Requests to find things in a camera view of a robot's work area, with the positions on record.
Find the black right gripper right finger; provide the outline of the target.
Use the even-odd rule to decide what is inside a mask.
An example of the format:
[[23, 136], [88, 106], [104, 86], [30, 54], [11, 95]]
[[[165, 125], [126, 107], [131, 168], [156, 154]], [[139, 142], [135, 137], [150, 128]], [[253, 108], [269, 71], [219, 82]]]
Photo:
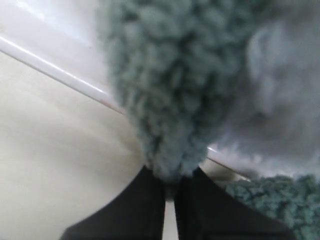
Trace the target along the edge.
[[200, 168], [174, 198], [180, 240], [294, 240], [283, 223], [235, 200]]

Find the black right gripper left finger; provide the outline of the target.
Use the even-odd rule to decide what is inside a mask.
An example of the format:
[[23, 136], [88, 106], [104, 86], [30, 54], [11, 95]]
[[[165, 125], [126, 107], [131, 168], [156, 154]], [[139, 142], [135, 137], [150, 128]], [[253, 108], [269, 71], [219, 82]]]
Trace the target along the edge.
[[143, 167], [110, 203], [68, 227], [62, 240], [160, 240], [165, 194], [162, 182]]

